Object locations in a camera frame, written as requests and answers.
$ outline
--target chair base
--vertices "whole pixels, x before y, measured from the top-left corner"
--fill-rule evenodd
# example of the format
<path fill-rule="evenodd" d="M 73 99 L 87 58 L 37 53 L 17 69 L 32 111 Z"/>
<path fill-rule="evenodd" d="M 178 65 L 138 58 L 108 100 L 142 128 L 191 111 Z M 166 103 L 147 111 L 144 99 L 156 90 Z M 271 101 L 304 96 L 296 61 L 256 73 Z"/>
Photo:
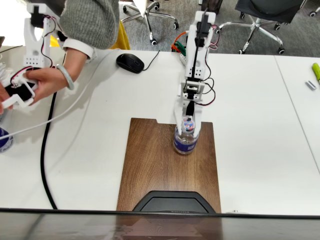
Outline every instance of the chair base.
<path fill-rule="evenodd" d="M 315 11 L 309 13 L 310 17 L 314 17 L 320 11 L 320 7 L 318 7 Z"/>
<path fill-rule="evenodd" d="M 137 14 L 135 15 L 132 15 L 132 16 L 129 16 L 125 19 L 122 19 L 121 22 L 124 24 L 124 23 L 127 23 L 127 22 L 130 22 L 134 19 L 138 19 L 138 18 L 143 18 L 144 19 L 144 22 L 146 24 L 146 26 L 148 27 L 149 29 L 149 40 L 150 40 L 150 43 L 152 45 L 156 45 L 157 44 L 157 40 L 154 38 L 154 34 L 152 32 L 152 29 L 151 29 L 151 26 L 150 26 L 150 23 L 149 23 L 149 17 L 157 17 L 157 18 L 167 18 L 167 19 L 173 19 L 174 20 L 174 25 L 173 25 L 173 28 L 174 29 L 178 29 L 179 28 L 179 24 L 178 24 L 178 20 L 174 17 L 174 16 L 171 16 L 169 14 L 165 14 L 165 13 L 159 13 L 159 12 L 150 12 L 151 9 L 155 9 L 155 10 L 158 10 L 160 8 L 160 4 L 158 1 L 154 1 L 153 3 L 151 3 L 145 10 L 145 13 L 144 13 L 144 16 L 142 17 L 139 9 L 132 5 L 132 4 L 124 4 L 123 5 L 123 12 L 126 13 L 128 10 L 127 8 L 129 9 L 132 9 L 133 11 L 135 12 L 138 12 Z"/>
<path fill-rule="evenodd" d="M 243 19 L 245 16 L 244 13 L 241 13 L 240 15 L 240 18 Z M 280 44 L 280 47 L 277 51 L 278 54 L 283 54 L 285 52 L 285 49 L 284 49 L 284 42 L 276 35 L 274 35 L 273 33 L 269 32 L 268 30 L 264 29 L 262 26 L 266 26 L 266 25 L 270 25 L 270 24 L 274 24 L 275 22 L 274 21 L 265 21 L 265 22 L 261 22 L 261 19 L 260 18 L 257 18 L 255 21 L 254 19 L 252 18 L 252 16 L 248 15 L 250 17 L 250 19 L 252 20 L 252 24 L 249 24 L 249 23 L 240 23 L 240 22 L 226 22 L 226 23 L 223 23 L 219 26 L 219 29 L 217 30 L 217 33 L 221 32 L 222 28 L 225 27 L 225 26 L 237 26 L 237 27 L 245 27 L 245 28 L 250 28 L 251 29 L 251 32 L 250 32 L 250 35 L 245 43 L 245 45 L 243 46 L 242 49 L 239 50 L 239 54 L 245 54 L 246 53 L 246 50 L 247 48 L 249 47 L 249 44 L 252 40 L 252 37 L 254 35 L 254 33 L 256 31 L 259 31 L 261 33 L 263 33 L 264 35 L 266 35 L 267 37 L 277 41 L 279 44 Z M 274 29 L 275 30 L 278 30 L 280 28 L 280 24 L 277 23 L 275 26 L 274 26 Z"/>

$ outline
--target white robotic arm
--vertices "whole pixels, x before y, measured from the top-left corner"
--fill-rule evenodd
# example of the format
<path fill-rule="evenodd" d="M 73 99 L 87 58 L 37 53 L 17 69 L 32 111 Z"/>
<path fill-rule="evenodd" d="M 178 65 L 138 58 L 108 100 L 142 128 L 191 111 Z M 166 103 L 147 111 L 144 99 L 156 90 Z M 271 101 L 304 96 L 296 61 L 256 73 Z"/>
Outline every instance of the white robotic arm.
<path fill-rule="evenodd" d="M 206 59 L 208 48 L 214 34 L 212 25 L 216 20 L 213 12 L 197 11 L 195 20 L 189 28 L 186 45 L 186 65 L 184 78 L 180 82 L 179 92 L 174 107 L 174 116 L 179 134 L 182 134 L 183 121 L 192 121 L 193 136 L 196 138 L 201 130 L 202 94 L 205 88 Z"/>
<path fill-rule="evenodd" d="M 35 97 L 35 90 L 38 88 L 36 80 L 29 80 L 23 77 L 26 71 L 50 68 L 53 62 L 50 59 L 50 38 L 51 35 L 59 39 L 60 46 L 66 40 L 59 26 L 59 17 L 43 3 L 28 3 L 27 11 L 30 18 L 24 20 L 24 41 L 26 53 L 23 57 L 23 66 L 17 73 L 8 76 L 1 84 L 9 93 L 10 98 L 2 102 L 4 108 L 14 106 L 29 106 Z M 42 28 L 42 37 L 37 40 L 35 28 Z"/>

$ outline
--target bottle cap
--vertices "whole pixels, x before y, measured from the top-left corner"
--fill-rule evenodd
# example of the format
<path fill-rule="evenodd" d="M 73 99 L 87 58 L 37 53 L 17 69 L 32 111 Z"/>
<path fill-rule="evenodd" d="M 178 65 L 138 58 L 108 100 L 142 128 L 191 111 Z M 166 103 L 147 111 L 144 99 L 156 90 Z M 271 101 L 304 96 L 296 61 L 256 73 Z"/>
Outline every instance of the bottle cap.
<path fill-rule="evenodd" d="M 195 122 L 193 121 L 192 116 L 184 116 L 181 125 L 183 133 L 191 134 L 195 130 Z"/>

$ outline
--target black computer mouse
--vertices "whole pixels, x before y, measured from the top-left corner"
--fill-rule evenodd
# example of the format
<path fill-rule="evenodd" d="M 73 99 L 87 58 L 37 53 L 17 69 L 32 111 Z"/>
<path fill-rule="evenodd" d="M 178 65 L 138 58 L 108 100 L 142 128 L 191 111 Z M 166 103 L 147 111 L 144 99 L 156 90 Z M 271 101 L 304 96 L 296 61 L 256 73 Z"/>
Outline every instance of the black computer mouse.
<path fill-rule="evenodd" d="M 130 53 L 119 55 L 116 58 L 116 64 L 118 64 L 121 68 L 135 74 L 140 73 L 145 67 L 143 61 L 141 61 L 137 56 Z"/>

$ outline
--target bracelet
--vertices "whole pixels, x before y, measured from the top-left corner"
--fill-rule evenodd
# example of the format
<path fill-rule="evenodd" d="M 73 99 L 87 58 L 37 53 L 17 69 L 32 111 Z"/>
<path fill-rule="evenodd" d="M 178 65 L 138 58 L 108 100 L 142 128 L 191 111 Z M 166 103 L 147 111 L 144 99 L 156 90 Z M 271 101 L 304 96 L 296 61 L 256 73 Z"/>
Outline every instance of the bracelet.
<path fill-rule="evenodd" d="M 57 64 L 56 65 L 56 69 L 59 69 L 62 72 L 62 74 L 64 75 L 64 77 L 65 77 L 65 79 L 66 79 L 66 81 L 68 82 L 68 85 L 69 85 L 69 86 L 67 86 L 67 88 L 70 89 L 70 90 L 75 89 L 74 81 L 72 81 L 72 78 L 70 77 L 70 74 L 65 69 L 65 67 L 62 66 L 62 65 Z"/>

